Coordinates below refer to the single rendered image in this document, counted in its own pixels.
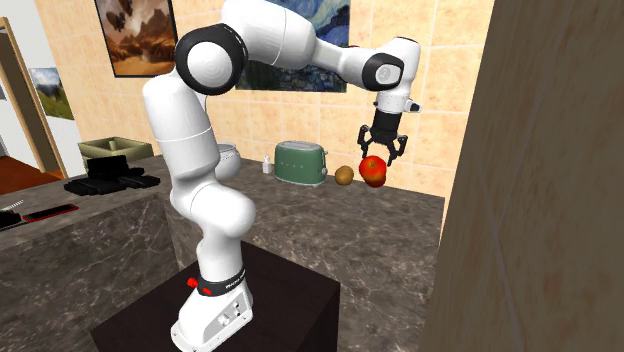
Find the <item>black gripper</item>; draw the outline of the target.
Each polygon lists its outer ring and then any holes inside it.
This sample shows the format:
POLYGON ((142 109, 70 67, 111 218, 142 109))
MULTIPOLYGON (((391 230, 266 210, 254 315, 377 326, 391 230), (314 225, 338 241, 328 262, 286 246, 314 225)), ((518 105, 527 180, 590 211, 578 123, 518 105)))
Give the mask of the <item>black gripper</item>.
POLYGON ((379 109, 375 110, 373 124, 369 128, 368 125, 362 125, 359 130, 357 144, 362 150, 362 157, 366 158, 369 145, 372 142, 384 144, 388 143, 388 165, 404 154, 408 137, 406 135, 398 135, 401 113, 386 113, 379 109))

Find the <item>red apple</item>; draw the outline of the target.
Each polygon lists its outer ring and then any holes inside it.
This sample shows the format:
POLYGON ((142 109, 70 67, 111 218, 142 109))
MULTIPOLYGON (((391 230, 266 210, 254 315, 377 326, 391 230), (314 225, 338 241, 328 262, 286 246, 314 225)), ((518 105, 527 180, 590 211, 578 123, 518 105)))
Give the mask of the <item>red apple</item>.
POLYGON ((381 187, 386 182, 386 162, 378 156, 367 156, 359 164, 359 173, 368 186, 381 187))

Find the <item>green toaster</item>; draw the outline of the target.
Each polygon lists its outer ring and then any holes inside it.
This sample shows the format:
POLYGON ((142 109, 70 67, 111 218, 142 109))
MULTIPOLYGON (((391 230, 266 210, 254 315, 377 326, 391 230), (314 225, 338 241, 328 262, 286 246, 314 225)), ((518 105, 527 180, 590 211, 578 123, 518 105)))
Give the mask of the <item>green toaster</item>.
POLYGON ((276 145, 274 176, 283 182, 318 187, 328 173, 325 149, 316 143, 283 141, 276 145))

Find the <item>white round pot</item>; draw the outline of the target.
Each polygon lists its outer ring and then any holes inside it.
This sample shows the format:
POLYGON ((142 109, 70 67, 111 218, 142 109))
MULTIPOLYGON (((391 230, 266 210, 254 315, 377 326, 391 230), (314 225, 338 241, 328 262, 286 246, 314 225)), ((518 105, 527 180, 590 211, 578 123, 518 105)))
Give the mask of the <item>white round pot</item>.
POLYGON ((215 177, 219 181, 233 178, 241 167, 241 156, 234 143, 218 144, 220 161, 215 168, 215 177))

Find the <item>tall wooden cabinet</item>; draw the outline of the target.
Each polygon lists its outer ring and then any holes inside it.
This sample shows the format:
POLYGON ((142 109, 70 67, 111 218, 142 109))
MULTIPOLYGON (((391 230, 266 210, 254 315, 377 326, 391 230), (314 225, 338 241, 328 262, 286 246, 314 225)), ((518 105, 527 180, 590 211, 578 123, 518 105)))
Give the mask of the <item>tall wooden cabinet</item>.
POLYGON ((419 352, 624 352, 624 0, 495 0, 419 352))

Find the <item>dark robot stand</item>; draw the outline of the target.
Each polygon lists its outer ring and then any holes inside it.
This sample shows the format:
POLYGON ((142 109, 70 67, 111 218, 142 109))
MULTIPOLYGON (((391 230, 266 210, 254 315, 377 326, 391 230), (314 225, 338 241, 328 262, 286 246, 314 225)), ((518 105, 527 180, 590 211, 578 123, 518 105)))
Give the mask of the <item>dark robot stand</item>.
MULTIPOLYGON (((214 352, 336 352, 340 283, 244 242, 253 319, 214 352)), ((91 330, 99 352, 180 352, 170 329, 196 263, 91 330)))

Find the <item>olive green bin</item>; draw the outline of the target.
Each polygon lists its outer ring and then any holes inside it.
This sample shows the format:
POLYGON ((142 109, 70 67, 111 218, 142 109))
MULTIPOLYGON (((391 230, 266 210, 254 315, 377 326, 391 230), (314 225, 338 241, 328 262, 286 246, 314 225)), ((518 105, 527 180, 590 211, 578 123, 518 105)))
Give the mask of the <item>olive green bin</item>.
POLYGON ((123 137, 79 142, 78 148, 85 168, 88 168, 87 161, 92 158, 125 155, 128 162, 134 162, 154 155, 151 144, 123 137))

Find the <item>black flat appliance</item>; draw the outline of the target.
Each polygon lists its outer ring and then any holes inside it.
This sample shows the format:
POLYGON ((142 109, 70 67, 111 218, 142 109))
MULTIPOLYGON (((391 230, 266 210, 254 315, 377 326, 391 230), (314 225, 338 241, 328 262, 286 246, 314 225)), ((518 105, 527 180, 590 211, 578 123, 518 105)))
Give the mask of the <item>black flat appliance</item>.
POLYGON ((79 196, 92 196, 160 184, 158 177, 146 175, 142 167, 129 167, 125 155, 89 159, 87 168, 86 177, 68 182, 64 189, 79 196))

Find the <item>red flat phone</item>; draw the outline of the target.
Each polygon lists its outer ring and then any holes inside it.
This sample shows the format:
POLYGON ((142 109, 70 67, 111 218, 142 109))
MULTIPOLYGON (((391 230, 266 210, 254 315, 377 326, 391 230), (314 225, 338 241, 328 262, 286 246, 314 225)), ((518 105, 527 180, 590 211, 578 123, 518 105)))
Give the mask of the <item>red flat phone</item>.
POLYGON ((56 207, 52 207, 49 209, 41 210, 38 212, 34 212, 31 214, 23 215, 22 219, 28 223, 41 221, 50 217, 55 217, 61 214, 73 212, 78 210, 78 207, 74 204, 68 203, 56 207))

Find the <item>black flat object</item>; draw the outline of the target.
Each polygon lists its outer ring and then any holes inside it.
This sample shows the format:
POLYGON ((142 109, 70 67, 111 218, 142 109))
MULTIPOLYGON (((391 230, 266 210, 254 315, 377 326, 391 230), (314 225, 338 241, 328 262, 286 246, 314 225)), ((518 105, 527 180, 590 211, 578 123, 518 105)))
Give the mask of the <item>black flat object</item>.
POLYGON ((19 213, 12 210, 0 210, 0 230, 6 227, 14 226, 22 221, 19 213))

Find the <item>blue swirl wall picture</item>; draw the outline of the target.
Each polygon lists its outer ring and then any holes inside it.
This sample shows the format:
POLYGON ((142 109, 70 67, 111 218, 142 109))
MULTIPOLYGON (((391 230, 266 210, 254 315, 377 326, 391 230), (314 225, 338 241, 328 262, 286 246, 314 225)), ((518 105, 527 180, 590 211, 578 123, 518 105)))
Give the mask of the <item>blue swirl wall picture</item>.
MULTIPOLYGON (((349 43, 350 0, 268 0, 307 19, 324 41, 346 48, 349 43)), ((316 66, 281 69, 250 61, 239 82, 241 90, 338 92, 346 83, 337 74, 316 66)))

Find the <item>brown landscape wall picture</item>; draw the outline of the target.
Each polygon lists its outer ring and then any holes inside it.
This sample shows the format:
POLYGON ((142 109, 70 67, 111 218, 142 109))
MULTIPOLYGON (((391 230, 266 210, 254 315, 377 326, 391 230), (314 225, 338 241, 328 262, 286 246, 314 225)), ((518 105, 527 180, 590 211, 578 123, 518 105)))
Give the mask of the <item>brown landscape wall picture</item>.
POLYGON ((155 77, 174 67, 171 0, 94 0, 116 78, 155 77))

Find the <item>green hill wall picture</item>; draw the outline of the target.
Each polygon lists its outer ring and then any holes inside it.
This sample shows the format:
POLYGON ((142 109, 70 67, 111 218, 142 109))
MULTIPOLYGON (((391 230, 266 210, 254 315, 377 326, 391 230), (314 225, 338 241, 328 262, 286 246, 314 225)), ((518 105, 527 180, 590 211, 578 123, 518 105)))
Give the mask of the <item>green hill wall picture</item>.
POLYGON ((73 120, 74 116, 58 70, 30 68, 30 77, 47 116, 73 120))

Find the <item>wooden door frame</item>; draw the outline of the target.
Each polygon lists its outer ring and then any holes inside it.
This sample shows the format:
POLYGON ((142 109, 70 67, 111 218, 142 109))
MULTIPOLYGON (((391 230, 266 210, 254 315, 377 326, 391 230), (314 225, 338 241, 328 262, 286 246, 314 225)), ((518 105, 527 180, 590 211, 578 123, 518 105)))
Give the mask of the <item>wooden door frame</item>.
POLYGON ((68 176, 7 17, 0 16, 0 79, 41 173, 68 176))

